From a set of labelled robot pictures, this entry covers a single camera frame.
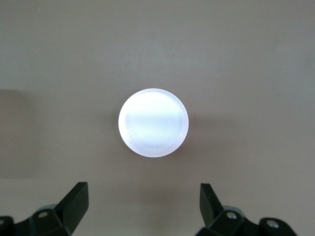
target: circular object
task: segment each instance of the circular object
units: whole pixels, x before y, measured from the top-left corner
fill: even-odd
[[[236,214],[234,212],[228,212],[227,214],[227,217],[232,219],[232,220],[235,220],[236,219]]]
[[[189,120],[182,102],[170,92],[150,88],[132,95],[118,119],[120,135],[134,152],[161,157],[175,151],[185,140]]]
[[[274,220],[267,220],[267,225],[269,225],[271,228],[279,228],[279,224]]]

